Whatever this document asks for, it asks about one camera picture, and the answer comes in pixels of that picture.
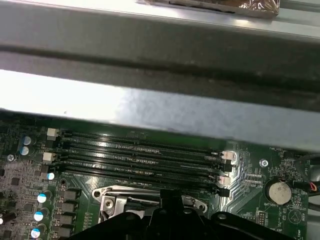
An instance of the metal bar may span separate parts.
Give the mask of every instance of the metal bar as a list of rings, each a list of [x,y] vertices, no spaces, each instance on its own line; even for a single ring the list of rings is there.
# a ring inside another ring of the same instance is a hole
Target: metal bar
[[[317,26],[182,10],[174,19],[0,2],[0,50],[211,77],[248,73],[285,86],[319,80]],[[207,21],[191,17],[199,13]]]
[[[316,112],[6,70],[0,76],[0,103],[8,111],[320,151]]]

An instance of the integrated circuit chip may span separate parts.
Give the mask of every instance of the integrated circuit chip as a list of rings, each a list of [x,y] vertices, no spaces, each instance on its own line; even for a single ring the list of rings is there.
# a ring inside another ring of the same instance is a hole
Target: integrated circuit chip
[[[61,238],[69,238],[71,236],[71,229],[66,227],[59,227],[58,236]]]
[[[59,191],[59,196],[64,197],[66,200],[76,200],[77,192],[76,191]]]
[[[20,178],[13,177],[12,180],[11,180],[11,185],[18,186],[19,182],[20,182]]]
[[[11,233],[12,233],[12,231],[10,231],[10,230],[5,230],[5,231],[3,232],[3,239],[11,239]]]
[[[32,208],[33,208],[33,205],[27,203],[26,205],[24,205],[23,210],[26,211],[26,212],[32,212]]]
[[[70,212],[70,213],[72,213],[74,210],[75,210],[75,205],[74,205],[74,204],[72,204],[72,203],[66,203],[66,202],[64,202],[64,203],[62,204],[62,211],[63,211],[63,212]]]
[[[72,224],[73,222],[73,217],[69,215],[61,215],[60,216],[60,224]]]

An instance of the electrolytic capacitor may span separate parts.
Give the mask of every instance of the electrolytic capacitor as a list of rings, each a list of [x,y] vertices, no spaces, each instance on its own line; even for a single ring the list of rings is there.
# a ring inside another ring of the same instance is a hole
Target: electrolytic capacitor
[[[42,234],[47,231],[47,226],[44,224],[39,224],[34,229],[31,230],[31,237],[34,239],[39,238]]]
[[[20,154],[22,156],[32,155],[35,153],[35,148],[33,146],[23,146],[20,148]]]
[[[55,177],[56,177],[56,175],[55,175],[53,172],[50,172],[50,173],[48,173],[48,174],[46,175],[46,178],[47,178],[48,180],[53,180],[53,179],[55,179]]]
[[[44,207],[44,208],[41,208],[40,211],[35,212],[35,214],[33,215],[33,218],[37,222],[40,222],[42,221],[42,219],[44,219],[48,215],[49,215],[49,209]]]
[[[25,146],[34,145],[37,142],[36,138],[31,136],[25,136],[22,141]]]
[[[17,214],[15,212],[9,212],[7,214],[4,214],[2,218],[0,218],[0,225],[9,223],[12,220],[16,219],[16,217],[17,217]]]
[[[37,200],[39,203],[43,204],[46,201],[50,200],[52,197],[52,192],[51,191],[45,191],[44,193],[40,193],[37,197]]]

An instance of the cable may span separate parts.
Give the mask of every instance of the cable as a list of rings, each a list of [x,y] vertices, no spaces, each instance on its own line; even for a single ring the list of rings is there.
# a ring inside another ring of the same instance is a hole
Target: cable
[[[305,168],[302,167],[302,165],[305,164],[306,161],[312,160],[314,158],[320,158],[320,154],[311,154],[311,155],[305,155],[294,161],[294,166],[296,171],[301,175],[302,179],[307,183],[312,183],[309,179],[309,177],[305,173]]]
[[[311,190],[314,192],[318,190],[317,186],[313,182],[310,182],[310,187],[311,187]]]
[[[309,198],[310,198],[310,197],[314,197],[314,196],[320,196],[320,191],[310,192],[310,193],[308,193],[308,196],[309,196]]]
[[[308,209],[320,212],[320,205],[309,202]]]

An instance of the silver metal surface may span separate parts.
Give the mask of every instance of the silver metal surface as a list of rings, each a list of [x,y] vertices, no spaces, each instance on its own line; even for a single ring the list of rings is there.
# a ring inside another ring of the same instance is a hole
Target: silver metal surface
[[[316,112],[6,70],[0,76],[6,79],[0,94],[3,110],[320,151]],[[15,98],[7,101],[12,89]],[[58,97],[61,90],[68,101]],[[28,102],[37,104],[24,104],[26,92]]]
[[[154,190],[147,190],[143,188],[126,187],[119,185],[101,187],[92,191],[92,197],[98,202],[100,202],[101,216],[99,218],[99,223],[101,221],[105,221],[107,219],[113,218],[118,214],[123,213],[125,211],[125,206],[128,203],[128,201],[140,204],[147,204],[148,206],[150,206],[145,210],[126,210],[126,212],[137,214],[138,216],[140,216],[140,218],[143,218],[144,216],[152,216],[153,211],[160,206],[159,201],[143,198],[160,198],[160,192]],[[183,204],[187,206],[187,208],[189,208],[189,206],[193,206],[192,208],[195,209],[195,211],[200,216],[203,216],[204,213],[206,213],[208,210],[208,206],[198,199],[195,199],[188,195],[182,195],[181,198]]]
[[[219,13],[205,9],[168,6],[165,4],[141,4],[143,1],[115,0],[115,1],[65,1],[65,0],[30,0],[10,1],[37,3],[41,5],[56,5],[70,8],[81,8],[95,11],[130,13],[135,15],[151,15],[155,17],[171,18],[176,20],[201,22],[214,25],[225,25],[237,28],[263,30],[268,32],[294,34],[300,36],[320,37],[320,16],[318,12],[299,10],[302,4],[319,6],[314,0],[287,0],[285,7],[280,3],[279,16],[273,20],[250,18],[236,14]]]

